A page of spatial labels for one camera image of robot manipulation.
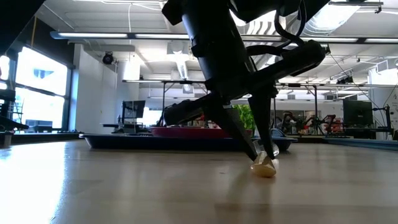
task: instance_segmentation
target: ceiling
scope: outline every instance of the ceiling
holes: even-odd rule
[[[383,11],[398,12],[397,0],[383,0]],[[37,13],[39,19],[58,31],[76,32],[152,32],[152,33],[186,33],[182,24],[171,26],[161,13],[163,3],[146,4],[144,6],[130,4],[105,4],[93,1],[47,0]],[[330,35],[338,36],[385,36],[398,37],[397,14],[354,13],[347,22],[337,28]],[[240,27],[245,32],[248,26]],[[144,61],[141,73],[145,78],[165,77],[176,70],[175,62],[167,57],[167,43],[165,40],[91,40],[91,49],[98,54],[107,45],[134,45]],[[354,71],[354,80],[366,82],[368,68],[386,57],[398,57],[396,45],[330,45],[331,54],[344,70]],[[120,61],[127,60],[130,52],[115,52]],[[196,60],[187,61],[190,70],[200,70]],[[329,77],[341,73],[341,68],[328,56],[322,64],[298,77],[287,77],[281,82],[325,82]]]

